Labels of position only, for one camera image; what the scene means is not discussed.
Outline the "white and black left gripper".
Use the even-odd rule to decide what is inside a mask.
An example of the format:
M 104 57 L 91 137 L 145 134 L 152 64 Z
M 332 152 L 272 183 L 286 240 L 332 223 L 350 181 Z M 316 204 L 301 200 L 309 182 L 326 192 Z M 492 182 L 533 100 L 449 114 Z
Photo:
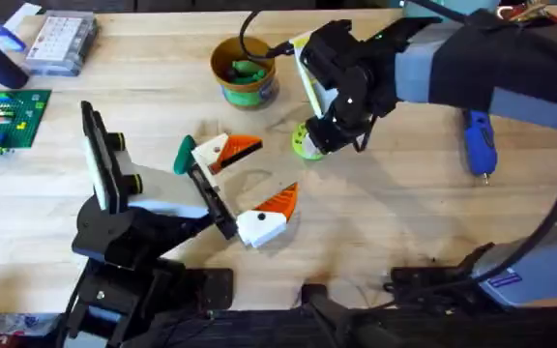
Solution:
M 216 180 L 227 166 L 262 147 L 260 137 L 222 133 L 192 150 L 198 165 L 184 175 L 136 164 L 128 152 L 119 152 L 120 169 L 137 175 L 141 185 L 141 192 L 128 198 L 127 233 L 142 241 L 186 241 L 215 226 L 227 240 L 238 232 L 249 247 L 274 239 L 287 229 L 295 212 L 298 183 L 235 218 L 220 197 Z

